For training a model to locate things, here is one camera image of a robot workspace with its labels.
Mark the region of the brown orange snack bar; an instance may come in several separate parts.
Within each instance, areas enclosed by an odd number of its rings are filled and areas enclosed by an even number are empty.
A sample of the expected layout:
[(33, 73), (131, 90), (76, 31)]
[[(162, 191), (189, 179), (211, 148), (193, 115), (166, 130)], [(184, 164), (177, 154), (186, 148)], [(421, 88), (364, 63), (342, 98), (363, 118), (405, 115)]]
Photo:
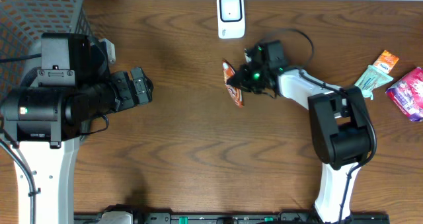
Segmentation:
[(244, 106), (244, 102), (243, 102), (243, 96), (242, 96), (241, 90), (228, 83), (228, 80), (235, 75), (235, 70), (233, 69), (232, 65), (226, 60), (222, 61), (222, 68), (223, 68), (224, 82), (225, 82), (227, 91), (230, 97), (232, 98), (233, 102), (239, 108), (242, 108)]

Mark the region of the teal snack wrapper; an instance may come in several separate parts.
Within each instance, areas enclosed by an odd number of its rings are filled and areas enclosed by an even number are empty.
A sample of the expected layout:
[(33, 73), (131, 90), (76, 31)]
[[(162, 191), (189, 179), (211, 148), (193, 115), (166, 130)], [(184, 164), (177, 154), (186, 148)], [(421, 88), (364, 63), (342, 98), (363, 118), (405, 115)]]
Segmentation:
[(378, 69), (376, 66), (368, 65), (367, 69), (354, 85), (361, 90), (364, 98), (373, 100), (373, 90), (392, 80), (393, 78), (391, 76)]

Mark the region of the small orange box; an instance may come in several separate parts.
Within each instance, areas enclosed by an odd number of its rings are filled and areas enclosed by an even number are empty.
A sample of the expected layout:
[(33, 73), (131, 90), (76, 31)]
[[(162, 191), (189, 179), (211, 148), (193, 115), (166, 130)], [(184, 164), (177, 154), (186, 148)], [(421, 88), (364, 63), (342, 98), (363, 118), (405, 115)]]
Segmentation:
[(389, 74), (394, 66), (399, 61), (399, 57), (393, 55), (391, 52), (384, 50), (379, 57), (373, 62), (373, 66), (382, 72)]

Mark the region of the red purple snack packet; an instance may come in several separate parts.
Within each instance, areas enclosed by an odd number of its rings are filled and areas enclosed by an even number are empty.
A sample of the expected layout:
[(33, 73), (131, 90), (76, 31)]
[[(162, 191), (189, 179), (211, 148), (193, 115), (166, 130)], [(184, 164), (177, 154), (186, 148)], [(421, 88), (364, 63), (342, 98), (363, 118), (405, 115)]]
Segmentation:
[(387, 96), (411, 121), (422, 121), (422, 68), (416, 67), (386, 91)]

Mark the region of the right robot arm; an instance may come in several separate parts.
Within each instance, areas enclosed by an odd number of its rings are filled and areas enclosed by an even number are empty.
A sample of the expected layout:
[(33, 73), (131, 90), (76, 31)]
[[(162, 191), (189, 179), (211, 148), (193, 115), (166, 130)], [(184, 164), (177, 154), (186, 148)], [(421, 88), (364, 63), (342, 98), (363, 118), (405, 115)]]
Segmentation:
[(353, 222), (350, 200), (354, 182), (377, 148), (361, 90), (325, 83), (304, 67), (289, 65), (278, 40), (246, 49), (245, 59), (227, 85), (254, 94), (266, 94), (270, 89), (308, 111), (313, 148), (322, 163), (319, 194), (313, 205), (317, 220)]

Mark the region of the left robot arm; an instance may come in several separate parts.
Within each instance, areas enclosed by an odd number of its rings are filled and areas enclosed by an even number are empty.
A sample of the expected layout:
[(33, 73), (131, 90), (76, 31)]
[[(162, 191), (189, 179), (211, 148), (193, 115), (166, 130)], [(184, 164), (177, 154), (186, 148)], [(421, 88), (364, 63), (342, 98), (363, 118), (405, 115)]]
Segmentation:
[(140, 67), (111, 73), (113, 45), (84, 34), (45, 33), (40, 65), (1, 104), (1, 147), (18, 180), (20, 223), (72, 223), (85, 122), (150, 103)]

